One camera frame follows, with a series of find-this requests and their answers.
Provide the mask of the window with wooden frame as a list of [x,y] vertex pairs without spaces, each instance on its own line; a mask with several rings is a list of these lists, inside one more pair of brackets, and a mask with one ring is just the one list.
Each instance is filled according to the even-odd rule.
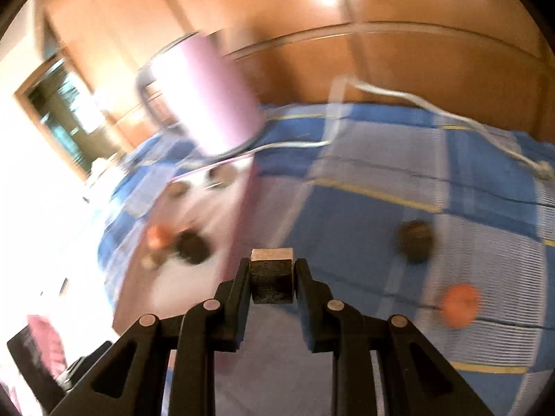
[[120,152],[107,116],[63,54],[53,54],[15,92],[30,121],[80,179]]

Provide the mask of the dark round fruit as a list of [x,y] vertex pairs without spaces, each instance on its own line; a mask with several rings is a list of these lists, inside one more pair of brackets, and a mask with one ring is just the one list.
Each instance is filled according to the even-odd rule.
[[435,250],[435,243],[434,229],[427,221],[409,221],[398,229],[398,250],[410,264],[427,262]]

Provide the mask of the dark cut fruit block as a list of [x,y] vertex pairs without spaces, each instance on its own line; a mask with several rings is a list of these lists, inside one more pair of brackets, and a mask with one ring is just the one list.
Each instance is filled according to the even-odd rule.
[[294,298],[293,249],[253,249],[249,286],[255,304],[290,304]]

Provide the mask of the small olive fruit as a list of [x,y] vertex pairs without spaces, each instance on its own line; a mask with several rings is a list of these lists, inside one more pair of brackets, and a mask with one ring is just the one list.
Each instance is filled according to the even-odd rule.
[[186,180],[172,181],[166,189],[166,196],[169,199],[180,199],[185,197],[190,191],[191,185]]

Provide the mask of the wooden wall panelling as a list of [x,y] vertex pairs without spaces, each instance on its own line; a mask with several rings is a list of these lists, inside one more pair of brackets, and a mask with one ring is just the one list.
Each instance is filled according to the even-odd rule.
[[216,34],[266,103],[323,102],[354,74],[539,141],[554,138],[554,55],[519,0],[39,0],[119,133],[154,128],[134,89],[169,42]]

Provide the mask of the orange toy carrot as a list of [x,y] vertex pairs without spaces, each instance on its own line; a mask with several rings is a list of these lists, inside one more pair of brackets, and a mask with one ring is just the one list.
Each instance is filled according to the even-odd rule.
[[146,270],[159,269],[177,252],[177,233],[164,224],[154,224],[146,231],[145,243],[147,253],[141,258],[141,266]]

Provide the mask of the dark lumpy fruit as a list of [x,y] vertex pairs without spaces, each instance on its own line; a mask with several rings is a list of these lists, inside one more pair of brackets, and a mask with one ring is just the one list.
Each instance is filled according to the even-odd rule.
[[203,263],[212,253],[209,242],[192,228],[181,231],[177,235],[174,245],[178,256],[191,265]]

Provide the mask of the blue plaid tablecloth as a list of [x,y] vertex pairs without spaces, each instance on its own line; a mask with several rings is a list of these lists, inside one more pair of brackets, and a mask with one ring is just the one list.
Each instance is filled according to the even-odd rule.
[[[313,275],[365,314],[411,318],[497,415],[524,415],[554,381],[554,185],[507,149],[552,162],[554,147],[494,130],[496,146],[422,109],[349,104],[318,147],[321,105],[270,111],[259,140],[243,252],[291,247]],[[422,264],[399,252],[398,229],[432,224]],[[449,286],[481,295],[477,318],[446,325]]]

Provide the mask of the pink electric kettle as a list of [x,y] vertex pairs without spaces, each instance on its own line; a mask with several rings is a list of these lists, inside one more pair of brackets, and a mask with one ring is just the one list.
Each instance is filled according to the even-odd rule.
[[162,131],[190,139],[207,158],[252,145],[266,118],[239,68],[199,32],[177,38],[136,74],[136,93]]

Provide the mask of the pink rimmed white tray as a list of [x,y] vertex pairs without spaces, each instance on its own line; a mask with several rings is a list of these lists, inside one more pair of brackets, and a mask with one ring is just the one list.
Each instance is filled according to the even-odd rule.
[[132,251],[113,320],[117,334],[143,314],[185,314],[235,276],[255,174],[255,158],[247,154],[169,181]]

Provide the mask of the orange tangerine on cloth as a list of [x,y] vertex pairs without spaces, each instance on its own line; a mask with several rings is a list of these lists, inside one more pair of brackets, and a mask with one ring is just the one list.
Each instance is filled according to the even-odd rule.
[[452,329],[469,326],[481,310],[481,295],[471,284],[449,286],[441,301],[440,314]]

